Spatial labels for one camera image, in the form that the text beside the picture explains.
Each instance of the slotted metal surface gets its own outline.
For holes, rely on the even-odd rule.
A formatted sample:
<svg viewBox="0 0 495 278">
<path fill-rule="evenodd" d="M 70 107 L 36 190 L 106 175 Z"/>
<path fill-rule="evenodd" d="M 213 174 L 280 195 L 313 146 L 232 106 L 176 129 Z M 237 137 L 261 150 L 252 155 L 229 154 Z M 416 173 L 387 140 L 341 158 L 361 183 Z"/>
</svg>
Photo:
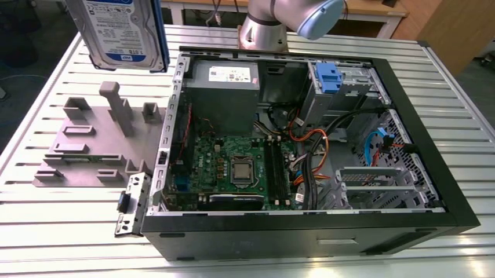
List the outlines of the slotted metal surface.
<svg viewBox="0 0 495 278">
<path fill-rule="evenodd" d="M 293 34 L 288 36 L 293 52 L 388 59 L 481 222 L 461 235 L 440 237 L 391 256 L 166 262 L 145 238 L 113 238 L 118 189 L 33 187 L 33 174 L 65 117 L 61 106 L 68 97 L 84 96 L 89 105 L 105 105 L 98 96 L 100 82 L 117 81 L 120 95 L 130 106 L 153 102 L 165 107 L 178 45 L 236 47 L 236 30 L 165 28 L 172 56 L 166 74 L 96 70 L 80 37 L 74 38 L 0 156 L 0 273 L 52 276 L 64 272 L 81 277 L 417 277 L 420 269 L 428 275 L 495 276 L 492 130 L 433 54 L 415 42 L 338 36 L 309 42 Z"/>
</svg>

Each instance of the hard drive label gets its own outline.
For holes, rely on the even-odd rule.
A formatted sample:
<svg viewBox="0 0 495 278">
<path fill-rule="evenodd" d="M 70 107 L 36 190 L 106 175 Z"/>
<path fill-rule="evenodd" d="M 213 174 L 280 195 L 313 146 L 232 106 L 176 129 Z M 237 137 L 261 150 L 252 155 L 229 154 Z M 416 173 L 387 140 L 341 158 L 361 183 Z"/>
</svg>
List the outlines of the hard drive label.
<svg viewBox="0 0 495 278">
<path fill-rule="evenodd" d="M 133 0 L 84 0 L 84 4 L 105 55 L 116 61 L 142 61 L 146 53 Z"/>
</svg>

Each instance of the power supply label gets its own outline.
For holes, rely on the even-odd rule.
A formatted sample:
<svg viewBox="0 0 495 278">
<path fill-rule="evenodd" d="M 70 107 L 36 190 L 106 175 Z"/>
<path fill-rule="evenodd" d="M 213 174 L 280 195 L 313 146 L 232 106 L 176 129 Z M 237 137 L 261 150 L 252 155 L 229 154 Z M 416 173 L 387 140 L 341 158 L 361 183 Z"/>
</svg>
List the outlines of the power supply label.
<svg viewBox="0 0 495 278">
<path fill-rule="evenodd" d="M 84 0 L 85 11 L 105 55 L 116 61 L 140 62 L 146 58 L 141 30 L 145 21 L 133 0 Z"/>
<path fill-rule="evenodd" d="M 210 67 L 208 81 L 217 82 L 250 82 L 249 68 Z"/>
</svg>

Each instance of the hard drive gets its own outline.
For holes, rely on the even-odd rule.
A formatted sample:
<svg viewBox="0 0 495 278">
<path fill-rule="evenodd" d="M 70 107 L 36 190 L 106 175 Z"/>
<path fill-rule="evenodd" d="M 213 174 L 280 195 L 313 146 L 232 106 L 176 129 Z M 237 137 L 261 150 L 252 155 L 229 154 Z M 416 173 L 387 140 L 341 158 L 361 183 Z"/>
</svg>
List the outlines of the hard drive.
<svg viewBox="0 0 495 278">
<path fill-rule="evenodd" d="M 158 0 L 66 0 L 94 68 L 166 72 Z"/>
</svg>

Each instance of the wooden cabinet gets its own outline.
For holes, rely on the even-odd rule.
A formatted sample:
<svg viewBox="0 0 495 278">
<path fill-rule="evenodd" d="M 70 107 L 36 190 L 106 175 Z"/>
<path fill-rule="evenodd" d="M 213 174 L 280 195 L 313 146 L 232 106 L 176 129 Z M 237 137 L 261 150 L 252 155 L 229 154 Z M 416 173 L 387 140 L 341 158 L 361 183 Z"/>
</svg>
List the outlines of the wooden cabinet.
<svg viewBox="0 0 495 278">
<path fill-rule="evenodd" d="M 427 41 L 456 75 L 495 34 L 493 0 L 400 0 L 409 11 L 392 39 Z"/>
</svg>

